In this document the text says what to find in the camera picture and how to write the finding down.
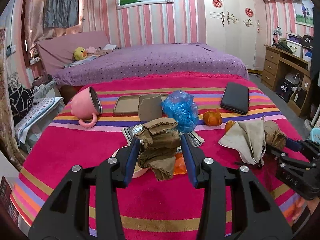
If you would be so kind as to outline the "wooden desk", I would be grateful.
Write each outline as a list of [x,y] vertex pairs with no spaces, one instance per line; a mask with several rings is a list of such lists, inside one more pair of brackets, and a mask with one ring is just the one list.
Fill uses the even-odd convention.
[[311,106],[313,85],[307,66],[307,62],[300,57],[272,46],[266,46],[261,83],[276,92],[281,79],[292,82],[295,86],[287,104],[299,117],[306,117]]

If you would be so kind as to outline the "blue plastic bag ball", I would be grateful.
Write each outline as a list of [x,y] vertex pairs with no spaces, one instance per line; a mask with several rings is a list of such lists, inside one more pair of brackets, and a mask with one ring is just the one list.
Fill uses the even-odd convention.
[[199,110],[194,97],[182,90],[176,90],[161,103],[163,112],[177,122],[180,133],[192,132],[199,121]]

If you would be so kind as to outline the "printed snack wrapper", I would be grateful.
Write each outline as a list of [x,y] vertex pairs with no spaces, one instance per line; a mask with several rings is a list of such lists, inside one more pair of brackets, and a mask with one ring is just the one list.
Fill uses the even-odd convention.
[[[123,127],[121,129],[125,139],[127,140],[127,144],[131,144],[132,138],[142,130],[143,125],[136,125],[132,127]],[[192,131],[187,134],[191,145],[194,147],[200,147],[204,143],[204,139],[200,137],[196,132]]]

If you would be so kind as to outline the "yellow duck plush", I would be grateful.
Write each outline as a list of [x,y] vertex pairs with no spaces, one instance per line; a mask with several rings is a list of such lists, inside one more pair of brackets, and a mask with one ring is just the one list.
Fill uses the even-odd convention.
[[78,47],[73,51],[75,61],[84,60],[87,58],[87,51],[83,47]]

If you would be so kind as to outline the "small framed couple photo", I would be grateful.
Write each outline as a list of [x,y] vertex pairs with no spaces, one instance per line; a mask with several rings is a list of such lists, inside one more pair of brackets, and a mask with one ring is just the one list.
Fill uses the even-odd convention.
[[294,1],[295,22],[313,28],[313,3],[311,0]]

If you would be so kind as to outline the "black quilted wallet case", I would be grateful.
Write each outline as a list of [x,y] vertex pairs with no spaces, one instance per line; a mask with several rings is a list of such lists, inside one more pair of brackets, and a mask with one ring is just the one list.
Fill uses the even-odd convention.
[[220,106],[231,112],[246,115],[249,111],[249,88],[229,82],[224,90]]

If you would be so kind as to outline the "black box under desk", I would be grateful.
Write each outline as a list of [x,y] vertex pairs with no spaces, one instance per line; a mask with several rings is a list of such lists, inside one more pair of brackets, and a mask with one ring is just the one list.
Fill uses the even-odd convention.
[[289,102],[295,85],[287,79],[281,79],[278,82],[276,94],[285,102]]

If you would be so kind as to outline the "brown cardboard cup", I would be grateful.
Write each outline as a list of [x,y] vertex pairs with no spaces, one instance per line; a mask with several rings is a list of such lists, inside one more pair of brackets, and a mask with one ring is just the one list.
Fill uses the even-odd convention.
[[161,94],[145,94],[139,97],[138,116],[148,122],[162,117]]

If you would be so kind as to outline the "orange plastic wrapper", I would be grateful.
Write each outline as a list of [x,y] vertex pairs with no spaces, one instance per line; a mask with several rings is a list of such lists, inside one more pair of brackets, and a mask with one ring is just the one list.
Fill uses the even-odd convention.
[[187,168],[184,162],[184,157],[182,153],[177,153],[175,155],[175,166],[173,175],[186,174]]

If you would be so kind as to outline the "light blue plastic basket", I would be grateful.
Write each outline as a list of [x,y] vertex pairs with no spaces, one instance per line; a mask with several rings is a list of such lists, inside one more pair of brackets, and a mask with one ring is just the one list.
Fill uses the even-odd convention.
[[320,128],[314,127],[310,132],[309,139],[320,144]]

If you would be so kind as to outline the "desk lamp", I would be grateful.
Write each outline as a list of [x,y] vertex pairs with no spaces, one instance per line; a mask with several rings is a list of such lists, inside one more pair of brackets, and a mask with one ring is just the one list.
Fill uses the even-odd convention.
[[273,31],[272,31],[272,46],[274,46],[277,42],[279,37],[282,37],[282,29],[281,27],[277,26]]

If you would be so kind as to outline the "grey window curtain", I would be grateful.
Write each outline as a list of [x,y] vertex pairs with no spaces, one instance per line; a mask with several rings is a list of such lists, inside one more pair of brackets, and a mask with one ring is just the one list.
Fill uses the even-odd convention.
[[79,0],[46,0],[43,26],[67,29],[79,24]]

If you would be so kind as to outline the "orange peel piece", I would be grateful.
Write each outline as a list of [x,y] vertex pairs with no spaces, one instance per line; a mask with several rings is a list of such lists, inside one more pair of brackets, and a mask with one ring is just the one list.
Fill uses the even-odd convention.
[[202,118],[207,126],[220,126],[222,124],[222,116],[219,109],[206,111]]
[[225,125],[225,132],[228,132],[234,126],[234,124],[235,122],[232,120],[227,121]]

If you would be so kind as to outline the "white storage box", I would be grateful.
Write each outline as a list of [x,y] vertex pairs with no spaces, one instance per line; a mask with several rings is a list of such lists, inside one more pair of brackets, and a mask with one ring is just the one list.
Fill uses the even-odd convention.
[[292,51],[292,54],[296,57],[302,58],[303,56],[303,47],[300,43],[286,40],[286,45],[289,47],[289,49]]

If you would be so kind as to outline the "beige cloth pouch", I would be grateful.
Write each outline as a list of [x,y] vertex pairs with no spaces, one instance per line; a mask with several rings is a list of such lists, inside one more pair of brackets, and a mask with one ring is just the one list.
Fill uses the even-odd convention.
[[264,121],[237,121],[218,143],[238,151],[243,163],[257,165],[266,152]]

